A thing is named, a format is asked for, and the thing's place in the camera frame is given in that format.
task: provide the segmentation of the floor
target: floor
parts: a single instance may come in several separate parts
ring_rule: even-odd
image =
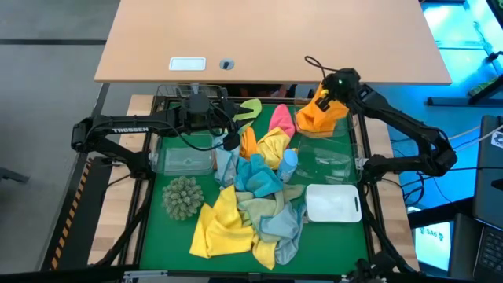
[[[480,0],[469,2],[473,3],[474,13],[484,18],[486,10],[477,4]],[[119,0],[3,0],[0,38],[104,39],[118,3]],[[428,125],[441,127],[449,136],[479,125],[482,115],[500,115],[500,109],[424,105],[430,96],[464,97],[471,87],[497,74],[492,66],[481,64],[485,51],[454,49],[457,42],[480,40],[472,18],[463,7],[424,5],[424,11],[435,39],[443,42],[441,53],[453,85],[374,87],[396,108]],[[503,39],[494,35],[500,30],[494,31],[490,19],[483,23],[482,29],[486,27],[490,34],[484,34],[488,41],[494,42],[489,39],[491,36]],[[0,46],[0,166],[31,177],[22,186],[0,182],[0,273],[35,270],[38,266],[75,156],[69,146],[71,128],[90,114],[99,89],[93,77],[102,49],[102,46]],[[154,94],[155,89],[154,84],[114,84],[103,113],[122,115],[130,95]],[[453,143],[476,135],[472,133]],[[403,136],[391,129],[391,138]],[[394,147],[406,155],[414,154],[415,150],[409,142]],[[460,153],[456,167],[474,166],[476,155],[477,146],[465,150]],[[400,179],[404,183],[416,176],[404,173]],[[449,173],[437,181],[450,200],[473,194],[474,172]],[[446,202],[435,184],[428,182],[420,206]]]

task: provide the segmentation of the gray floor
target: gray floor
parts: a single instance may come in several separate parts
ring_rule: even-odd
[[[106,38],[118,1],[3,0],[0,38]],[[75,153],[72,126],[88,116],[102,46],[0,46],[0,166],[30,176],[0,182],[0,273],[36,269]],[[132,94],[114,84],[104,114],[124,115]]]

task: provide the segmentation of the pink cloth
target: pink cloth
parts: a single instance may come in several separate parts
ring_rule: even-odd
[[[292,121],[292,115],[286,105],[278,105],[270,117],[269,131],[275,127],[280,127],[290,138],[296,132],[296,127]]]

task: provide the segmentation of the light green cloth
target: light green cloth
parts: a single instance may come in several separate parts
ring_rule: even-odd
[[[243,108],[248,108],[253,110],[253,112],[245,113],[245,114],[237,114],[234,116],[234,121],[237,120],[243,120],[243,119],[250,119],[250,118],[257,118],[262,111],[262,102],[258,98],[246,100],[245,102],[241,103],[240,105]],[[252,125],[253,122],[247,123],[246,125],[242,126],[241,129],[239,129],[239,133],[242,134],[248,127]]]
[[[260,219],[263,216],[278,215],[290,200],[302,196],[305,188],[304,185],[284,184],[283,190],[274,193],[272,200],[253,198],[253,193],[250,192],[236,192],[237,209],[240,210],[243,226],[252,225],[259,234],[260,240],[264,242],[279,241],[280,236],[264,233],[259,229]]]

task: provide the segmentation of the wooden table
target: wooden table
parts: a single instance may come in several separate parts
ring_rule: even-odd
[[[319,83],[306,55],[364,83],[452,83],[417,0],[122,0],[94,79]],[[170,71],[172,57],[206,68]]]
[[[152,99],[152,95],[133,95],[127,115],[148,115],[151,109]],[[391,157],[393,151],[391,149],[386,125],[376,119],[366,119],[366,122],[372,153],[379,153]],[[143,134],[122,134],[119,143],[127,149],[140,151],[143,141]],[[110,181],[116,180],[127,173],[128,170],[124,166],[114,168]],[[395,174],[388,173],[385,178],[398,182],[398,176]],[[406,209],[403,203],[402,191],[396,185],[389,182],[378,182],[377,185],[387,235],[398,252],[406,259],[407,263],[414,269],[419,270]],[[133,186],[134,180],[127,178],[108,188],[103,208],[101,209],[101,216],[97,225],[90,258],[88,260],[89,263],[95,263],[101,259],[122,233],[126,223],[127,212],[130,207]],[[372,204],[370,197],[371,195],[369,194],[369,204]],[[135,242],[136,238],[133,236],[130,241],[127,263],[132,262]],[[378,240],[375,236],[373,238],[373,243],[376,251],[380,250]]]

